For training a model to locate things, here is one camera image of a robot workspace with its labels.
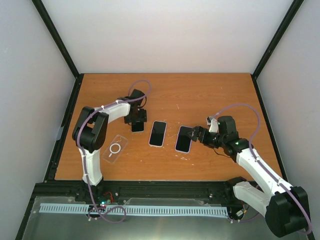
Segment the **clear magsafe phone case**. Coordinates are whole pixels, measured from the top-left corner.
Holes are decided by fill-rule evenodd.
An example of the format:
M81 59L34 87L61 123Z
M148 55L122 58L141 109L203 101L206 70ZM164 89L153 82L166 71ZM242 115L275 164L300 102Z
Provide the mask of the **clear magsafe phone case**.
M102 159L110 164L114 164L128 145L128 142L128 139L124 136L116 135L103 153Z

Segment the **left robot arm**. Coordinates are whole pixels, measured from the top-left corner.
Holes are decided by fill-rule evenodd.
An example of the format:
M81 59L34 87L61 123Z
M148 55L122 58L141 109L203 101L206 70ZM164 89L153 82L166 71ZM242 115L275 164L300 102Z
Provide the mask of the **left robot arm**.
M85 106L78 117L72 139L81 154L82 180L90 185L86 195L92 201L103 198L104 188L99 185L103 176L100 167L100 149L104 145L108 124L123 118L131 126L132 132L142 132L147 122L147 111L143 109L147 95L134 89L129 96L120 97L114 102L100 107Z

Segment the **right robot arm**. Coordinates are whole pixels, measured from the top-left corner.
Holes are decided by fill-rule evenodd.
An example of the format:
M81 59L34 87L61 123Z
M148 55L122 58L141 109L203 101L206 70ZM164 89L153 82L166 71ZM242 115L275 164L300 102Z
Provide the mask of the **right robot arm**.
M270 231L279 238L294 232L310 234L312 225L307 192L279 176L247 139L239 137L232 116L210 116L207 125L208 128L196 126L186 135L209 148L222 148L258 185L254 187L241 177L234 178L234 197L261 214Z

